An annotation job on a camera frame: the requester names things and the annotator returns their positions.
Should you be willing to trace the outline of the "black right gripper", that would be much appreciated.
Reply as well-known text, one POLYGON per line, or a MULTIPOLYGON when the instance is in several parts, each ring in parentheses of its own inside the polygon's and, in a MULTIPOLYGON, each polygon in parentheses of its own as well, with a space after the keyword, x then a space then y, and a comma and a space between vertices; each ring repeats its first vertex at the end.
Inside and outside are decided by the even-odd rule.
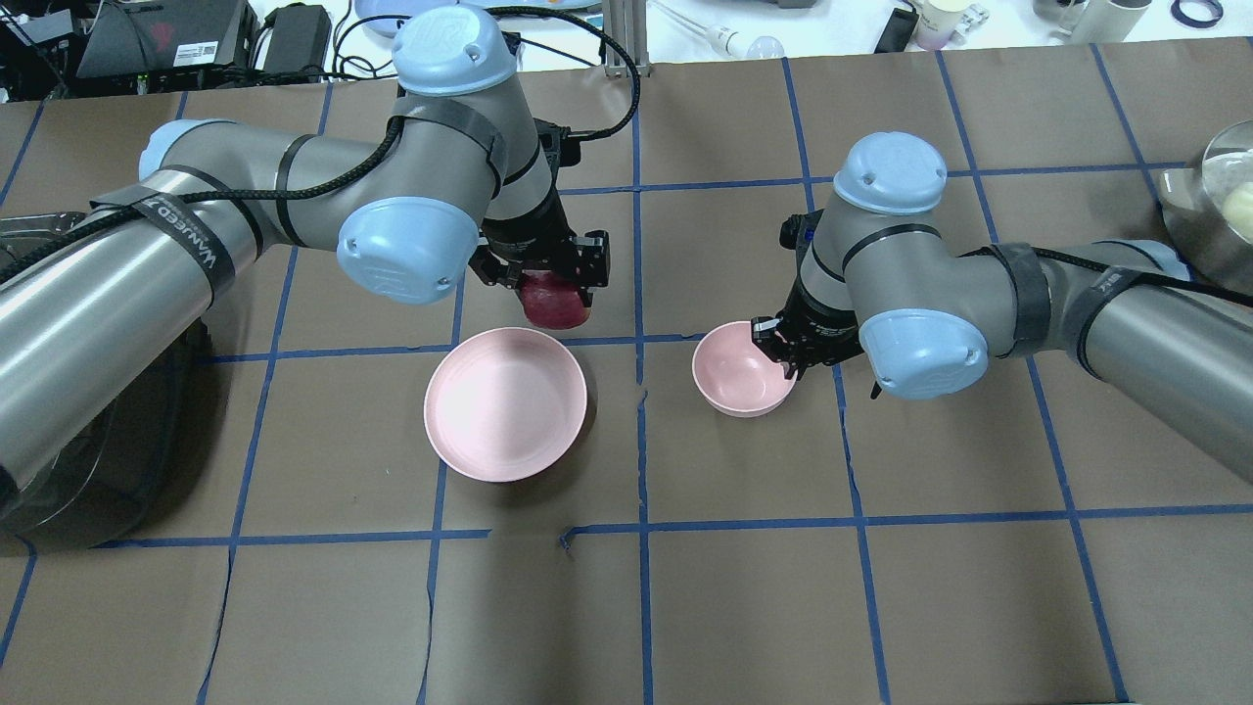
POLYGON ((753 346, 774 364, 781 364, 788 381, 802 379, 811 367, 832 367, 863 354, 858 318, 850 303, 829 306, 814 298, 804 286, 803 263, 822 215, 823 212, 793 214, 781 224, 781 245, 794 255, 791 291, 776 316, 756 316, 749 321, 753 346))

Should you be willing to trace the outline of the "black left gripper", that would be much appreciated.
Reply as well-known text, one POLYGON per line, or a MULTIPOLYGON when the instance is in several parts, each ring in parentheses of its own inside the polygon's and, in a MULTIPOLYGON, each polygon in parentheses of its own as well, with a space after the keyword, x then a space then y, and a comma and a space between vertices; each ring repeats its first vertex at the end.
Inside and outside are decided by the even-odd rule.
POLYGON ((538 207, 517 217, 485 218, 469 267, 485 286, 517 291, 524 273, 533 270, 591 289, 609 286, 610 259, 609 233, 594 229, 578 235, 561 197, 549 192, 538 207))

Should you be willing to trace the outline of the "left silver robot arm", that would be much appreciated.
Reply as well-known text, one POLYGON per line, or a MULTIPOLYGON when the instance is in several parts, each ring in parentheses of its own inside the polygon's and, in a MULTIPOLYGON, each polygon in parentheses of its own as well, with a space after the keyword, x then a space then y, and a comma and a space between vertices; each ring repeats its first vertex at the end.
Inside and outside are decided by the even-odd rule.
POLYGON ((395 33, 398 94, 375 144, 229 119, 162 125, 139 180, 3 268, 3 503, 228 293, 269 245, 333 253, 350 280, 429 306, 467 272, 515 291, 533 326, 581 326, 608 286, 605 232, 576 235, 497 26, 568 13, 446 5, 395 33))

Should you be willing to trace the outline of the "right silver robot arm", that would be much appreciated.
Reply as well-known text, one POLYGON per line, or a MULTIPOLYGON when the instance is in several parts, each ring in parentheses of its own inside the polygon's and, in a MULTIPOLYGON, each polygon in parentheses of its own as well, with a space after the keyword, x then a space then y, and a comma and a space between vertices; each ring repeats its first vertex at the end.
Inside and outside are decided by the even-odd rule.
POLYGON ((954 255, 933 218, 946 177, 927 140, 876 131, 850 149, 826 207, 781 227, 793 286, 751 338, 786 379, 865 354, 875 393, 933 399, 997 358, 1058 351, 1250 478, 1250 296, 1195 280, 1155 240, 954 255))

